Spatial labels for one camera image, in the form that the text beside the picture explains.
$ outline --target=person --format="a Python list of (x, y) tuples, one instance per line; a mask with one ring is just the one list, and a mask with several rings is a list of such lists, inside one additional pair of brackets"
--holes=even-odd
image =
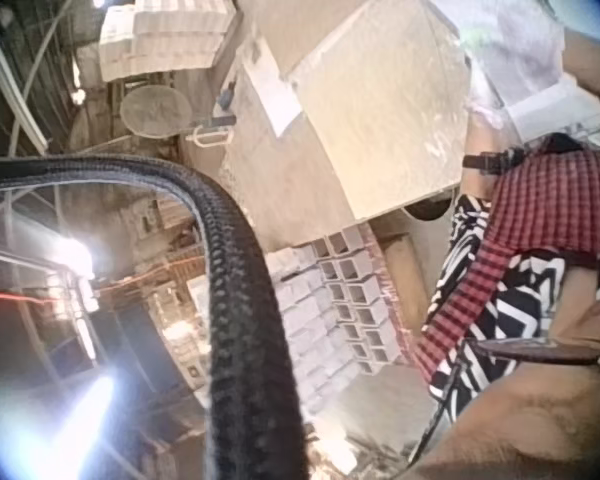
[[(418, 479), (583, 479), (600, 469), (600, 366), (493, 359), (466, 339), (548, 337), (600, 349), (600, 152), (566, 135), (513, 148), (472, 65), (450, 249), (415, 350), (452, 423)], [(467, 367), (451, 383), (458, 357)]]

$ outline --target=black and white striped fabric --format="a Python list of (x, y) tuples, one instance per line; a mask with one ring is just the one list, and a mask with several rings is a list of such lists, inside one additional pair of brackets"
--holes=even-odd
[[(458, 198), (449, 254), (442, 267), (426, 323), (475, 260), (489, 220), (490, 207), (490, 202), (469, 195)], [(569, 262), (569, 258), (557, 250), (534, 250), (513, 257), (497, 291), (465, 336), (478, 340), (545, 336), (555, 313)], [(597, 262), (597, 268), (597, 297), (600, 298), (600, 261)], [(451, 365), (458, 354), (457, 348), (447, 354), (429, 385), (430, 393), (438, 400), (442, 398)], [(476, 355), (469, 346), (464, 347), (464, 354), (471, 366), (461, 375), (451, 392), (447, 413), (452, 422), (490, 383), (508, 375), (516, 367), (513, 361), (491, 360)]]

